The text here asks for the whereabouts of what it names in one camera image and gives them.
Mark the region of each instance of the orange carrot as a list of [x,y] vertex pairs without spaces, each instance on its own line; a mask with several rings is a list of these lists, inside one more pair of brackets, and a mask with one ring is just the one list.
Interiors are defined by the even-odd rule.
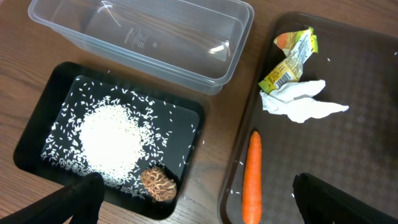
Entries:
[[261,150],[260,134],[255,131],[250,137],[243,179],[242,216],[246,224],[258,224],[261,220]]

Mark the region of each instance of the crumpled tissue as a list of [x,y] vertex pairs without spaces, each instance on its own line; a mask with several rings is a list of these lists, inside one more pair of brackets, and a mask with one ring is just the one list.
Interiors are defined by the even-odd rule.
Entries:
[[314,100],[326,86],[324,80],[290,82],[269,93],[260,91],[262,109],[270,114],[286,114],[292,121],[304,123],[309,118],[324,118],[332,113],[344,112],[348,106]]

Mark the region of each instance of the clear plastic bin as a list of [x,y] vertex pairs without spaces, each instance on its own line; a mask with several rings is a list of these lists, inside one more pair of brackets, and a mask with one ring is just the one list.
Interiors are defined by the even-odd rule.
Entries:
[[254,11],[232,0],[33,0],[29,16],[83,50],[215,95],[234,73]]

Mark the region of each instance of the black tray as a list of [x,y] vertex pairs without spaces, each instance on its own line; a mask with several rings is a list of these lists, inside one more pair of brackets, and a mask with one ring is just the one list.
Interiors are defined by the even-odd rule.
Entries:
[[[317,100],[349,105],[344,113],[304,124],[262,110],[262,80],[284,54],[272,41],[311,26],[319,54],[300,81],[326,80]],[[262,138],[261,223],[303,223],[292,196],[296,174],[309,172],[364,203],[398,217],[398,40],[300,13],[274,27],[264,64],[249,95],[233,156],[218,200],[221,223],[243,223],[241,194],[249,135]]]
[[[91,81],[95,84],[92,88],[95,87],[98,90],[90,91],[90,93],[85,92],[86,90],[78,90],[84,83],[92,85]],[[121,101],[124,101],[123,103],[129,102],[132,98],[130,96],[132,94],[131,91],[135,91],[137,97],[134,105],[137,106],[138,111],[144,111],[148,104],[146,101],[143,103],[140,102],[137,99],[138,96],[148,96],[149,101],[155,101],[153,105],[154,111],[155,113],[159,111],[159,113],[153,114],[153,116],[158,115],[161,119],[156,119],[154,122],[157,122],[159,127],[167,127],[165,131],[173,131],[173,134],[175,134],[175,138],[171,136],[167,147],[163,148],[164,155],[162,156],[164,158],[162,164],[165,164],[167,175],[176,181],[179,192],[187,176],[189,163],[193,157],[194,147],[189,147],[189,145],[194,146],[197,143],[203,127],[205,114],[202,106],[194,101],[159,90],[153,90],[146,86],[132,85],[124,80],[71,62],[65,62],[54,69],[18,142],[14,152],[15,165],[22,170],[62,185],[67,185],[73,180],[81,178],[72,171],[60,168],[54,161],[42,160],[40,155],[45,147],[45,140],[50,133],[56,138],[63,134],[59,128],[52,130],[54,122],[59,121],[59,124],[67,122],[65,121],[66,117],[64,117],[65,112],[61,110],[62,108],[66,107],[67,104],[70,107],[74,106],[71,104],[72,101],[79,103],[84,98],[88,100],[90,97],[89,94],[101,95],[102,89],[110,89],[112,86],[128,90],[129,96],[125,98],[123,98],[123,93],[109,92],[113,96],[120,97]],[[80,110],[77,108],[79,108],[79,105],[76,105],[76,114],[83,113],[82,108]],[[184,156],[186,164],[183,163],[182,156]],[[150,166],[149,161],[139,161],[137,165],[141,168],[139,173]],[[106,188],[105,193],[105,201],[156,220],[165,219],[170,216],[174,211],[177,200],[178,195],[172,201],[153,202],[150,197],[132,197],[131,194],[126,194],[109,187]]]

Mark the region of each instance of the yellow wrapper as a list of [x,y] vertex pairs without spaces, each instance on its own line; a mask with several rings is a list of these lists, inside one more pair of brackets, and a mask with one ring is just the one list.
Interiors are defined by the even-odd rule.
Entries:
[[311,27],[307,30],[281,34],[274,43],[283,50],[286,58],[259,83],[267,94],[287,82],[298,82],[303,74],[304,62],[313,52],[318,53],[317,37]]

